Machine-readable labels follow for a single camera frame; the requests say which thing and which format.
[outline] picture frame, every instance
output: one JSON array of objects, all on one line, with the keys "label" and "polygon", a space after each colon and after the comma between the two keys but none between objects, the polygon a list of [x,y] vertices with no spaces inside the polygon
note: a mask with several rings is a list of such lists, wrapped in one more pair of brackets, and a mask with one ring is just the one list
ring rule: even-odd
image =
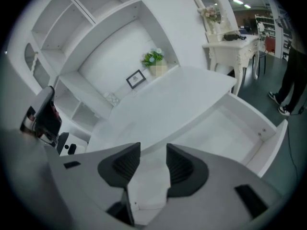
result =
[{"label": "picture frame", "polygon": [[138,85],[143,83],[145,80],[146,78],[144,77],[144,75],[142,74],[140,70],[137,70],[135,73],[133,73],[126,79],[127,83],[132,89],[136,88]]}]

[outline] ceiling light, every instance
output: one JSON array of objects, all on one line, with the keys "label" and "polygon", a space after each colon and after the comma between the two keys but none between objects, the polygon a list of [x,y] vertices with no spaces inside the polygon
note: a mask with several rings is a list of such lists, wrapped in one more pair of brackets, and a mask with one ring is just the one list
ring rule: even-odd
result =
[{"label": "ceiling light", "polygon": [[240,0],[234,0],[234,2],[236,2],[238,4],[243,4],[243,2],[241,2]]}]

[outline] person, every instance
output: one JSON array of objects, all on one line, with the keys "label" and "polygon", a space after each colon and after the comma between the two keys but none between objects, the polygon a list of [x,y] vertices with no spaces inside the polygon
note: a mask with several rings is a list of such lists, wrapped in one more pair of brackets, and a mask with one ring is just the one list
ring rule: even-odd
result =
[{"label": "person", "polygon": [[[289,51],[287,70],[283,76],[283,82],[277,93],[269,92],[269,97],[278,104],[278,111],[284,116],[290,116],[297,105],[307,84],[307,53],[301,38],[291,26],[291,20],[287,15],[276,20],[277,24],[290,29],[292,33],[292,43]],[[292,85],[294,90],[289,104],[282,106],[282,102],[288,96]]]}]

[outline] sneaker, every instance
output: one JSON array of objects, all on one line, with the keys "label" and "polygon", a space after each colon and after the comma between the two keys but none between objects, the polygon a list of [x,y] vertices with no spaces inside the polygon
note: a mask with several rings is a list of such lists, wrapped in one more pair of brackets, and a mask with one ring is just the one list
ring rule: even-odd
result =
[{"label": "sneaker", "polygon": [[276,99],[276,94],[272,93],[271,91],[268,93],[268,96],[275,101],[278,105],[281,105],[281,103],[279,103]]},{"label": "sneaker", "polygon": [[279,106],[277,109],[281,115],[290,116],[290,112],[287,110],[287,106]]}]

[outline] red chair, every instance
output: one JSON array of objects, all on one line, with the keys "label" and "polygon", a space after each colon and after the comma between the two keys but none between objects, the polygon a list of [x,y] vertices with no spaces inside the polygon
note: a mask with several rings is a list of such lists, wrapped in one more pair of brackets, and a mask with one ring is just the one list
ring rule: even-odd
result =
[{"label": "red chair", "polygon": [[265,51],[259,52],[259,63],[258,63],[258,76],[260,75],[260,59],[264,58],[264,75],[266,70],[266,56],[268,53],[275,53],[275,43],[276,40],[273,37],[266,36],[264,40]]}]

